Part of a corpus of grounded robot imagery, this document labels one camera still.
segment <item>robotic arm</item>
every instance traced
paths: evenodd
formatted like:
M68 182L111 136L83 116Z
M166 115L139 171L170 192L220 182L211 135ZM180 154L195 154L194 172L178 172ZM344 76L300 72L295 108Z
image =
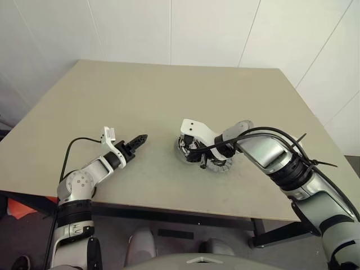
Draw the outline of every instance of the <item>robotic arm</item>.
M113 145L114 129L104 127L101 144L109 152L69 173L60 182L52 269L67 269L67 266L82 270L102 269L100 244L92 237L95 227L91 217L91 198L99 183L109 178L115 169L123 169L135 157L135 150L145 143L146 138L147 135L140 135L127 144L120 141Z
M218 134L201 122L185 119L175 147L185 162L200 163L201 168L214 172L229 170L233 155L244 153L291 200L309 231L322 237L329 269L360 268L360 223L355 207L296 140L278 129L252 127L252 122L241 121Z

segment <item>red object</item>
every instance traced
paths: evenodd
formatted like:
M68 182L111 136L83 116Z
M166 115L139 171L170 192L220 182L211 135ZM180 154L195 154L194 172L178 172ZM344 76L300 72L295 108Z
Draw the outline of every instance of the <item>red object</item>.
M57 198L55 198L55 197L46 197L46 198L53 201L54 203L57 203ZM20 218L26 216L27 214L31 214L31 213L35 213L35 212L36 212L36 210L18 202L18 201L15 201L13 199L7 200L7 213L9 215L12 215L16 219L20 219Z

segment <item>table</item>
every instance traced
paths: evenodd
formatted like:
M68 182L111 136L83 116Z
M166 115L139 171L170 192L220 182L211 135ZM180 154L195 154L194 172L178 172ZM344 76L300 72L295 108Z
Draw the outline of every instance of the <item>table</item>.
M216 174L174 154L182 119L222 132L240 120L299 137L310 156L337 164L321 169L360 208L360 181L321 123L278 69L168 66L80 60L0 143L0 190L56 196L68 143L99 138L104 125L117 140L148 134L124 170L98 188L94 201L223 217L298 221L284 194L244 156ZM99 154L77 142L67 171Z

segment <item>white wall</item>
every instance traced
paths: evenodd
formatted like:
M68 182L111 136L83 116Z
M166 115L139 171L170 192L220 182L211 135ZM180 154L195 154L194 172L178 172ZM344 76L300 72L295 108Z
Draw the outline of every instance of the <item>white wall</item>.
M359 1L1 0L0 113L17 123L77 59L280 68L360 155Z

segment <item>gray carpet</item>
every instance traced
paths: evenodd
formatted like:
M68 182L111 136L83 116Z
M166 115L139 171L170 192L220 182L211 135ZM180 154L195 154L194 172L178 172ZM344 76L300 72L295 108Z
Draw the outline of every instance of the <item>gray carpet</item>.
M347 157L360 173L360 157ZM311 236L264 249L250 249L247 240L252 235L241 229L194 226L179 223L151 222L139 219L94 217L96 237L100 239L104 269L121 269L130 235L138 227L150 227L155 235L159 255L197 252L199 243L209 238L224 240L237 256L267 263L283 269L327 269L318 237ZM34 269L40 269L44 256L51 219L39 213L21 220L6 216L0 221L0 269L11 269L14 260L30 255ZM267 231L285 222L265 220ZM159 228L194 233L193 240L157 236Z

